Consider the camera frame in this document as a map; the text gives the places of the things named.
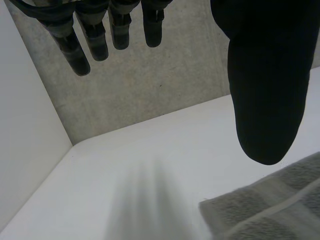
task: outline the towel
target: towel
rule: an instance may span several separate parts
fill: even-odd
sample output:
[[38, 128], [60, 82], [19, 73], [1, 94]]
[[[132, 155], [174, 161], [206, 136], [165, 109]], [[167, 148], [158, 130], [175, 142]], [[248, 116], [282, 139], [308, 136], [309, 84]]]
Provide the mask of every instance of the towel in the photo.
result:
[[320, 152], [199, 204], [214, 239], [320, 239]]

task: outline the concrete wall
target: concrete wall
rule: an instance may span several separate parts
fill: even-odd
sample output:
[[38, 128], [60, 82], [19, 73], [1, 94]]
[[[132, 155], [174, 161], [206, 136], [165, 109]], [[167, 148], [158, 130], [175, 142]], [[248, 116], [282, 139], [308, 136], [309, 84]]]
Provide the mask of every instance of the concrete wall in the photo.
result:
[[73, 144], [229, 94], [229, 41], [214, 22], [209, 0], [174, 0], [165, 10], [163, 41], [157, 48], [145, 43], [140, 5], [131, 14], [130, 46], [123, 51], [112, 45], [107, 14], [109, 59], [103, 62], [93, 60], [75, 21], [91, 65], [85, 77], [72, 72], [35, 19], [8, 7]]
[[0, 1], [0, 232], [71, 148], [3, 1]]

